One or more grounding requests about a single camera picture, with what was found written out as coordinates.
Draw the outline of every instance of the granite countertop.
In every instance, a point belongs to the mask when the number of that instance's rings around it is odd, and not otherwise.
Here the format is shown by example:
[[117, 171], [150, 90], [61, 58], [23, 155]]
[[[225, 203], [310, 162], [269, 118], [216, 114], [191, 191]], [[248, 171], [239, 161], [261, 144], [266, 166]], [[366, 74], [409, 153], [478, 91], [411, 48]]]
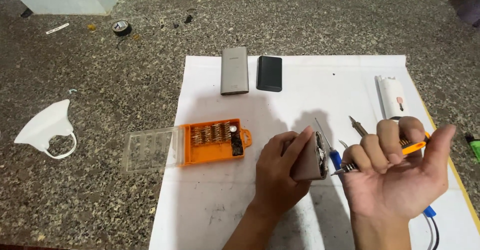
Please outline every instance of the granite countertop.
[[[186, 55], [234, 46], [249, 55], [406, 54], [434, 122], [458, 126], [452, 159], [480, 212], [480, 165], [463, 139], [480, 133], [480, 33], [446, 0], [119, 0], [110, 16], [26, 19], [24, 9], [0, 0], [2, 244], [146, 249], [163, 174], [121, 174], [124, 135], [173, 125]], [[138, 39], [118, 44], [111, 24], [120, 18]], [[13, 143], [64, 99], [78, 139], [71, 156]], [[59, 154], [71, 141], [51, 144]]]

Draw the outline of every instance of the electrical cable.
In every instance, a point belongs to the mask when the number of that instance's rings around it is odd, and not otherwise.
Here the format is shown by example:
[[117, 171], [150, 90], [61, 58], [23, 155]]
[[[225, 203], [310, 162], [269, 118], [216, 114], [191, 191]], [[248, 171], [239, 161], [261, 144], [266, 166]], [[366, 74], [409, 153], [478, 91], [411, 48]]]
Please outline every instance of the electrical cable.
[[437, 223], [435, 223], [435, 220], [433, 217], [430, 217], [431, 221], [433, 222], [433, 226], [435, 227], [435, 237], [437, 238], [435, 240], [435, 245], [433, 246], [433, 248], [431, 250], [437, 250], [437, 247], [438, 247], [438, 243], [440, 242], [440, 234], [438, 233], [438, 227], [437, 227]]

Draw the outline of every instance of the silver power bank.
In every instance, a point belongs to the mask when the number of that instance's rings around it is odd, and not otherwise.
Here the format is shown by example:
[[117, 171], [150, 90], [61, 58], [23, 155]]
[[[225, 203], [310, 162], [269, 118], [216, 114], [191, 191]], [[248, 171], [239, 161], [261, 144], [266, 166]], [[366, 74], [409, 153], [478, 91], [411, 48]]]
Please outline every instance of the silver power bank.
[[222, 51], [220, 94], [248, 93], [247, 48], [226, 48]]

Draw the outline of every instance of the face mask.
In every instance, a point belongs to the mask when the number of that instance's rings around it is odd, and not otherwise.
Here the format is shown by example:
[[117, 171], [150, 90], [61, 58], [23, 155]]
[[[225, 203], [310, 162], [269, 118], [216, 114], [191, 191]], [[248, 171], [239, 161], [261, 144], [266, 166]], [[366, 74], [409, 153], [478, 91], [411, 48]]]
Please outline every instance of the face mask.
[[[14, 142], [30, 144], [37, 150], [55, 159], [62, 159], [71, 155], [77, 147], [77, 139], [74, 135], [74, 127], [70, 124], [67, 117], [69, 104], [70, 100], [66, 99], [54, 103], [39, 112], [23, 127]], [[73, 137], [74, 145], [68, 153], [53, 156], [47, 151], [50, 146], [50, 139], [56, 135], [71, 135]]]

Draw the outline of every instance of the ear loop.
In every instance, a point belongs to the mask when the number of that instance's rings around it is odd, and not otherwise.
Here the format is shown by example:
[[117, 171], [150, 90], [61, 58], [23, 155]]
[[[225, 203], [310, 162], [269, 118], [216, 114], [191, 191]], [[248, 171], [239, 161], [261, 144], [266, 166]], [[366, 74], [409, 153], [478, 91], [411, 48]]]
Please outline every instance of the ear loop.
[[53, 156], [47, 150], [44, 150], [45, 154], [55, 159], [62, 159], [64, 157], [71, 155], [75, 151], [75, 148], [77, 147], [77, 138], [75, 137], [75, 134], [73, 132], [70, 133], [70, 136], [73, 138], [74, 145], [73, 145], [73, 148], [68, 153], [63, 155]]

